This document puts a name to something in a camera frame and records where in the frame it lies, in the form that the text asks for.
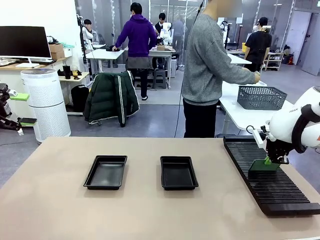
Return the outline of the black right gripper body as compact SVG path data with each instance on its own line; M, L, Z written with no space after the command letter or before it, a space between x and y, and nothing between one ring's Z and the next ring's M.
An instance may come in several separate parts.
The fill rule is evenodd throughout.
M282 140L266 140L266 153L273 164L289 164L288 155L291 151L291 144Z

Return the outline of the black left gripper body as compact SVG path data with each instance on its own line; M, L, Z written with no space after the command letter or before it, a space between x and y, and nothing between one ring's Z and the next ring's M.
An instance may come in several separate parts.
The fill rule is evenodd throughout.
M0 115L4 118L11 114L11 108L7 100L10 98L10 89L6 83L0 84Z

